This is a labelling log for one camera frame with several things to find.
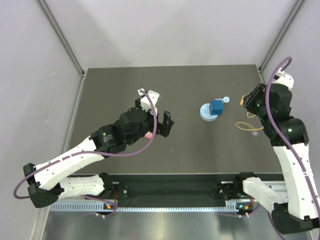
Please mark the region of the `yellow charger with cable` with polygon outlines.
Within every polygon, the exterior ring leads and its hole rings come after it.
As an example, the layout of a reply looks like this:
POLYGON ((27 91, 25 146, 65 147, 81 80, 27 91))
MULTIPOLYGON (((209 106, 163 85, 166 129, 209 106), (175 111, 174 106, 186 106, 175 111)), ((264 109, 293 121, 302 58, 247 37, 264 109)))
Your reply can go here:
POLYGON ((241 97, 240 105, 243 106, 245 102, 245 95, 241 97))

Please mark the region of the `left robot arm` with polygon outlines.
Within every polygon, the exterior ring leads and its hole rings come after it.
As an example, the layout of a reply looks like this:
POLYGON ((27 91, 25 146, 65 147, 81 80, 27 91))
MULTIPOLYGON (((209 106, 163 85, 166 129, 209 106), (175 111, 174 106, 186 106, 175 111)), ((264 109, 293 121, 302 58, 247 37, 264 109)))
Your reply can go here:
POLYGON ((84 141, 55 159, 23 167, 27 177, 28 196, 36 208, 47 207, 58 200, 90 196, 108 199, 114 192, 110 176, 103 172, 89 177, 74 177, 72 174, 95 162, 109 157, 121 157, 127 146, 144 138, 147 133, 167 137, 174 121, 168 111, 163 121, 142 108, 131 108, 109 125, 100 127, 84 141))

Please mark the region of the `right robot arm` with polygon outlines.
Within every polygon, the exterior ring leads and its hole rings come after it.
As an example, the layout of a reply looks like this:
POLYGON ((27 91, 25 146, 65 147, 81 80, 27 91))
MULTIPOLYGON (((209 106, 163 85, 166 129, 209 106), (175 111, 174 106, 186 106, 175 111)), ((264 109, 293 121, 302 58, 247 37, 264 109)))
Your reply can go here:
POLYGON ((271 215, 283 235, 307 232, 320 226, 320 196, 309 159, 309 138, 304 123, 290 115, 292 93, 286 85, 273 83, 256 88, 241 100, 242 106, 258 116, 264 134, 280 162, 287 196, 281 196, 252 172, 235 177, 233 192, 257 200, 271 215))

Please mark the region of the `dark blue cube socket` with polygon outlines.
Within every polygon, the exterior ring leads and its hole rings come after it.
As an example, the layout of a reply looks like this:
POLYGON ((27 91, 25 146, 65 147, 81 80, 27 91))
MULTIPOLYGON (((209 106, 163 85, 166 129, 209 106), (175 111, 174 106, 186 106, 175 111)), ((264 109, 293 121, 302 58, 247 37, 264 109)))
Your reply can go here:
POLYGON ((220 116, 224 111, 224 103, 220 99, 212 100, 209 104, 209 112, 213 116, 220 116))

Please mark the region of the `pink triangular power strip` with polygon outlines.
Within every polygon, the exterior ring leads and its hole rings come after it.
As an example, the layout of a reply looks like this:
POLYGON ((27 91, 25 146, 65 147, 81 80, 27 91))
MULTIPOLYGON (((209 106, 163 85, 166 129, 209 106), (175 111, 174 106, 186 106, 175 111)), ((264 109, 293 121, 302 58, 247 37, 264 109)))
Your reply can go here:
POLYGON ((144 137, 147 138, 147 139, 151 139, 153 136, 153 133, 152 132, 147 132, 144 137))

